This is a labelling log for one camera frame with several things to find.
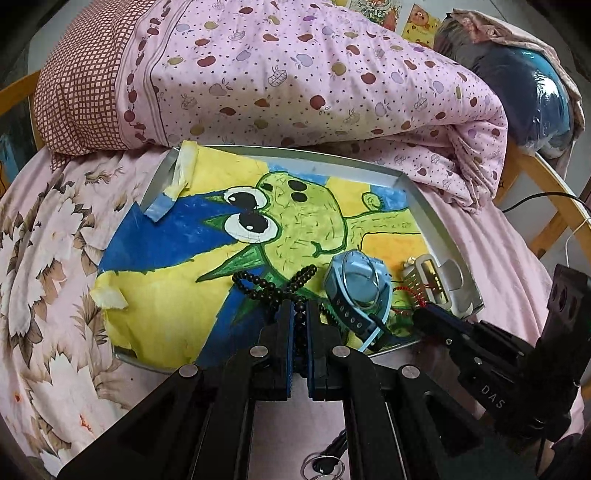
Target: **polka dot fabric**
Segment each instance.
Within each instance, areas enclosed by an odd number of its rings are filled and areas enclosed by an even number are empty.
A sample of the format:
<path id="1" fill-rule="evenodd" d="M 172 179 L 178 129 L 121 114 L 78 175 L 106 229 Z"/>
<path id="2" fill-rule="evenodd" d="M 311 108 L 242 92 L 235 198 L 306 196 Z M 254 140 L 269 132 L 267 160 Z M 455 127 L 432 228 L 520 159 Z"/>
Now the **polka dot fabric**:
<path id="1" fill-rule="evenodd" d="M 157 0 L 124 47 L 115 96 L 128 148 L 323 144 L 471 211 L 494 196 L 506 147 L 483 81 L 329 2 Z"/>

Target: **pink blanket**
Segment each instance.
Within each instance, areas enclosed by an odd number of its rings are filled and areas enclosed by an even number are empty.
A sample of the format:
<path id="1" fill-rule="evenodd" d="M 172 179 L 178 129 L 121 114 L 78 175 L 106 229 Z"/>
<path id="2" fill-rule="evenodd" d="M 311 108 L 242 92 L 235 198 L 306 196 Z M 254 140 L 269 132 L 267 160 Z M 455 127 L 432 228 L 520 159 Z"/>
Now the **pink blanket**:
<path id="1" fill-rule="evenodd" d="M 35 111 L 70 155 L 348 142 L 468 210 L 494 197 L 506 147 L 501 102 L 472 72 L 320 1 L 96 1 L 41 73 Z"/>
<path id="2" fill-rule="evenodd" d="M 165 154 L 97 153 L 51 173 L 43 149 L 0 200 L 0 412 L 25 454 L 52 475 L 164 379 L 113 359 L 89 289 Z M 479 316 L 535 342 L 550 288 L 543 266 L 492 204 L 472 216 L 424 194 L 471 267 L 486 305 Z M 417 360 L 476 411 L 449 381 L 454 369 L 444 356 L 425 351 Z M 260 405 L 251 478 L 299 478 L 303 458 L 342 428 L 340 404 L 313 404 L 303 389 L 298 383 L 287 404 Z M 582 426 L 578 398 L 571 431 Z"/>

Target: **poster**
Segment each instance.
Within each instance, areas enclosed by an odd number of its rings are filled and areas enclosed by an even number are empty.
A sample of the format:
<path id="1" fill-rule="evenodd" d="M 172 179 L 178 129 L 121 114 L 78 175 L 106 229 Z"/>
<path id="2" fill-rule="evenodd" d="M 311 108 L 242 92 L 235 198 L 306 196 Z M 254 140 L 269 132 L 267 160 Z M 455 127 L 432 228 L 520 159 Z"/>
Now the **poster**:
<path id="1" fill-rule="evenodd" d="M 161 220 L 153 223 L 137 205 L 128 212 L 95 288 L 116 291 L 127 304 L 106 311 L 114 344 L 155 367 L 196 358 L 210 367 L 254 345 L 264 326 L 259 303 L 234 286 L 235 272 L 283 287 L 314 264 L 317 274 L 298 292 L 327 302 L 330 261 L 352 248 L 383 260 L 400 282 L 404 261 L 427 252 L 404 191 L 199 147 L 190 186 Z M 410 306 L 403 291 L 393 304 Z"/>

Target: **silver tray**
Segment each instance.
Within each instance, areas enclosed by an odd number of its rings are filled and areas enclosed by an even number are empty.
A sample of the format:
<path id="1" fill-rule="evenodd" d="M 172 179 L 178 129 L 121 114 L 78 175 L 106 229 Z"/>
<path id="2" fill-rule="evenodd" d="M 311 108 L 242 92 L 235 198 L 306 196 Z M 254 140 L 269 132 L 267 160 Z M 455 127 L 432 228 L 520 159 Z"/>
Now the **silver tray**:
<path id="1" fill-rule="evenodd" d="M 456 244 L 449 236 L 443 222 L 439 219 L 417 186 L 404 173 L 375 163 L 306 150 L 292 150 L 290 148 L 275 147 L 247 147 L 240 145 L 208 145 L 208 147 L 280 165 L 297 173 L 314 173 L 405 190 L 408 207 L 413 214 L 419 230 L 423 234 L 427 248 L 431 255 L 436 259 L 437 264 L 442 265 L 447 260 L 453 260 L 462 273 L 462 287 L 450 292 L 452 313 L 460 318 L 466 318 L 471 314 L 482 310 L 484 307 L 482 296 L 480 295 L 480 291 L 472 277 L 472 273 Z M 170 178 L 170 175 L 168 174 L 170 171 L 170 165 L 172 165 L 171 162 L 169 162 L 169 165 L 164 166 L 164 168 L 159 169 L 159 172 L 162 171 L 163 173 L 156 173 L 152 183 L 148 187 L 148 191 L 161 192 L 163 190 L 165 182 Z M 146 203 L 148 202 L 146 202 L 144 198 L 142 205 L 145 205 Z M 370 356 L 375 357 L 400 348 L 406 348 L 414 345 L 418 341 L 419 340 L 412 340 L 370 354 Z M 117 346 L 113 346 L 113 354 L 121 361 L 135 365 L 136 367 L 166 374 L 174 371 L 145 365 L 134 358 L 131 355 L 132 352 Z"/>

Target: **flower pattern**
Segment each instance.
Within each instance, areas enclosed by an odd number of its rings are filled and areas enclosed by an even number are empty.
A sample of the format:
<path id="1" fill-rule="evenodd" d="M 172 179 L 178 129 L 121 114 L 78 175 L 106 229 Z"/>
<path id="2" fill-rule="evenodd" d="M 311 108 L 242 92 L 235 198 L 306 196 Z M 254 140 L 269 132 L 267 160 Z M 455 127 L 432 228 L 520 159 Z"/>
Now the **flower pattern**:
<path id="1" fill-rule="evenodd" d="M 52 173 L 42 150 L 26 166 L 35 173 L 0 199 L 0 411 L 42 478 L 163 379 L 113 357 L 89 295 L 103 250 L 164 154 L 147 157 L 98 154 Z"/>

